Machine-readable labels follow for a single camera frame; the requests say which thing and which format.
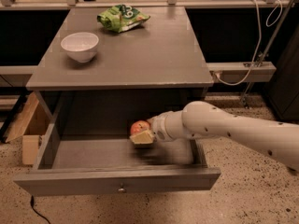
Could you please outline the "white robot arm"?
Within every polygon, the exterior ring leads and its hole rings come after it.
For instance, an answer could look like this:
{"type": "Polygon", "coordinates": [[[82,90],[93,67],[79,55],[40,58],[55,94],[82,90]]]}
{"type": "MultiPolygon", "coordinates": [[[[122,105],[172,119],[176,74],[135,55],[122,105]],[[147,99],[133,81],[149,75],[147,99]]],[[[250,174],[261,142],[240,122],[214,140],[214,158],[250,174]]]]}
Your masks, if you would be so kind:
{"type": "Polygon", "coordinates": [[[233,115],[206,102],[187,104],[131,126],[135,145],[223,136],[299,171],[299,125],[233,115]]]}

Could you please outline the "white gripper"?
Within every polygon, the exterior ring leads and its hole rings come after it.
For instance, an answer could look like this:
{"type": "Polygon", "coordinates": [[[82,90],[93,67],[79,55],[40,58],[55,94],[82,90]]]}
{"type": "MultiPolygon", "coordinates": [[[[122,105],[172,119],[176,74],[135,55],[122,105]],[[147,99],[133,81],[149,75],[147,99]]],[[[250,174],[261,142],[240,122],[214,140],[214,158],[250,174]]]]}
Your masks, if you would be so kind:
{"type": "Polygon", "coordinates": [[[158,116],[147,119],[150,125],[150,130],[145,130],[130,136],[131,142],[136,148],[149,147],[153,144],[154,139],[161,142],[170,142],[173,138],[166,130],[166,118],[171,114],[171,111],[164,112],[158,116]]]}

